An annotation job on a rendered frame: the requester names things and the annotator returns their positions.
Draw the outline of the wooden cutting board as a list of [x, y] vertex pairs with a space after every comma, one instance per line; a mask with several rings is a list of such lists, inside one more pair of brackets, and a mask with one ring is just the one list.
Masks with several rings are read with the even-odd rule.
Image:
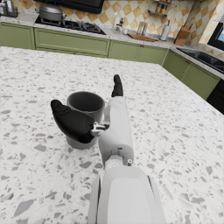
[[146, 37], [143, 35], [137, 35], [137, 34], [133, 34], [133, 33], [127, 33], [127, 35], [133, 39], [139, 39], [139, 40], [143, 40], [143, 41], [150, 41], [150, 42], [158, 41], [157, 39], [154, 39], [154, 38], [149, 38], [149, 37]]

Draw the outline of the wall spice shelf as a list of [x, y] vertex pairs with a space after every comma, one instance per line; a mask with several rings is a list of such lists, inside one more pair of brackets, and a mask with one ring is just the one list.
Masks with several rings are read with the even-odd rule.
[[172, 6], [176, 7], [172, 0], [150, 0], [148, 12], [151, 15], [167, 17]]

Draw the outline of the wooden knife block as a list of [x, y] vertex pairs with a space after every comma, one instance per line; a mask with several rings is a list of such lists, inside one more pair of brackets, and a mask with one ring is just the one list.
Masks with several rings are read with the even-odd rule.
[[182, 26], [174, 41], [174, 44], [177, 46], [184, 46], [190, 34], [191, 28], [191, 26]]

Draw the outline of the dish rack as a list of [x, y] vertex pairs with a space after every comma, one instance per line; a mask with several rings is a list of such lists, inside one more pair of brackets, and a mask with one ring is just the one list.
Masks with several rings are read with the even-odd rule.
[[0, 17], [16, 18], [18, 16], [18, 8], [14, 6], [13, 0], [0, 0]]

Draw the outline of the grey lidded cooking pot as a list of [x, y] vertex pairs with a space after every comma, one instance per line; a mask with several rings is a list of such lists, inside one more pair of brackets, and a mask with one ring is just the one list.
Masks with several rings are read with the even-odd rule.
[[62, 22], [67, 17], [59, 6], [50, 3], [42, 3], [35, 11], [46, 22]]

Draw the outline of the green kitchen cabinets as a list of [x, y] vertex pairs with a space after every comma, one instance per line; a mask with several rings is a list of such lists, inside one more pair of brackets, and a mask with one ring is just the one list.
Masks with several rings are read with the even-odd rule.
[[209, 102], [224, 96], [224, 78], [168, 48], [5, 22], [0, 32], [2, 46], [159, 64]]

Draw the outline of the black range hood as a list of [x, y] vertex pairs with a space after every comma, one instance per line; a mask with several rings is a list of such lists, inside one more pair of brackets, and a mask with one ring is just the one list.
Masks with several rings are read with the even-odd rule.
[[34, 0], [43, 3], [57, 4], [71, 9], [100, 14], [105, 0]]

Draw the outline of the metal utensil holder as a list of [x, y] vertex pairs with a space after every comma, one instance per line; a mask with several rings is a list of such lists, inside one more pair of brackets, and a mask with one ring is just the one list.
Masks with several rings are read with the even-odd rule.
[[146, 22], [141, 22], [137, 28], [137, 35], [144, 36], [147, 30], [148, 24]]

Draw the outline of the black window frame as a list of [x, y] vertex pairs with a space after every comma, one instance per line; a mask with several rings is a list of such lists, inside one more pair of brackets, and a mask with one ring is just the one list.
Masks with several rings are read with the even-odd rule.
[[224, 51], [224, 27], [223, 23], [218, 23], [211, 38], [208, 41], [210, 46]]

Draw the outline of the black gas stove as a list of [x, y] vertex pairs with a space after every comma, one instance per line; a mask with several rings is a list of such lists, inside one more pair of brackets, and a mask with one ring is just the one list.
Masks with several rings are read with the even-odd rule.
[[35, 23], [40, 25], [50, 25], [50, 26], [55, 26], [60, 28], [67, 28], [70, 30], [91, 32], [91, 33], [105, 35], [105, 32], [98, 25], [90, 24], [88, 22], [83, 22], [83, 21], [63, 20], [63, 21], [57, 22], [57, 21], [43, 19], [41, 16], [38, 16]]

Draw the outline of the black kitchen sink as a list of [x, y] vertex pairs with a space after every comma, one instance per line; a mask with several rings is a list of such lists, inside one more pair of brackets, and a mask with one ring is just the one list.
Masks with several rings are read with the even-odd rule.
[[224, 61], [220, 59], [216, 59], [213, 56], [210, 56], [207, 53], [185, 49], [185, 48], [179, 48], [179, 51], [186, 54], [187, 56], [200, 61], [201, 63], [204, 63], [205, 65], [215, 69], [216, 71], [224, 74]]

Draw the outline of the dark grey cup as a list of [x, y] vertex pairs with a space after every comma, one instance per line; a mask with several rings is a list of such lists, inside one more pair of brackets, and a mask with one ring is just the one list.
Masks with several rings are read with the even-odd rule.
[[[72, 110], [77, 110], [92, 117], [95, 122], [100, 123], [102, 121], [105, 103], [97, 94], [90, 92], [76, 92], [68, 96], [67, 106]], [[90, 143], [80, 143], [69, 136], [66, 137], [66, 140], [73, 148], [85, 150], [96, 144], [97, 137], [94, 137]]]

